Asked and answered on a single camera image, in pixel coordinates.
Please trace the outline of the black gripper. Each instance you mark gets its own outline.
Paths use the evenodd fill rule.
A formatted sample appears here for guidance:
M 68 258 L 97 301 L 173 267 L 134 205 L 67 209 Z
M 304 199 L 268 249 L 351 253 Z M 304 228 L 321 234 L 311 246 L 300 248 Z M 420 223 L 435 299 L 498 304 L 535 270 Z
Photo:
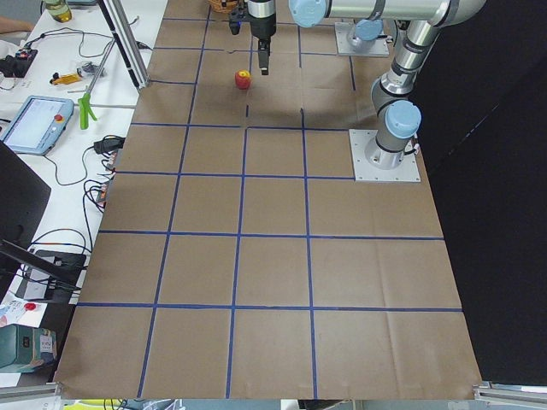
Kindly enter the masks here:
M 271 37 L 276 32 L 276 3 L 274 0 L 248 1 L 251 34 L 258 38 L 258 63 L 261 75 L 269 75 Z

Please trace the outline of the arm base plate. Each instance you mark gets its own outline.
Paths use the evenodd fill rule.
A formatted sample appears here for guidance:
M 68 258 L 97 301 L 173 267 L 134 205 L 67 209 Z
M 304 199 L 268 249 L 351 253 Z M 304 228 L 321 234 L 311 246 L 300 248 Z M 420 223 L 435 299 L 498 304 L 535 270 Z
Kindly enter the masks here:
M 349 129 L 350 150 L 356 182 L 420 183 L 421 176 L 411 142 L 403 151 L 390 153 L 376 141 L 377 130 Z
M 339 56 L 385 58 L 389 55 L 382 20 L 336 22 L 334 30 Z

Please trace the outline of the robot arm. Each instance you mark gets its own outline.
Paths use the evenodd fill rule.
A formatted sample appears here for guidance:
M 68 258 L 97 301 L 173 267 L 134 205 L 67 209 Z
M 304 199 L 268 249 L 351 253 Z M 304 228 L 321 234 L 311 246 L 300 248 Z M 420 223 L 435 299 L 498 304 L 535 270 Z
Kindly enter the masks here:
M 371 86 L 379 128 L 364 153 L 378 169 L 392 170 L 406 156 L 405 147 L 421 124 L 421 112 L 408 96 L 439 32 L 469 20 L 484 1 L 290 1 L 291 18 L 301 27 L 318 25 L 328 17 L 366 22 L 408 21 L 396 41 L 391 68 Z

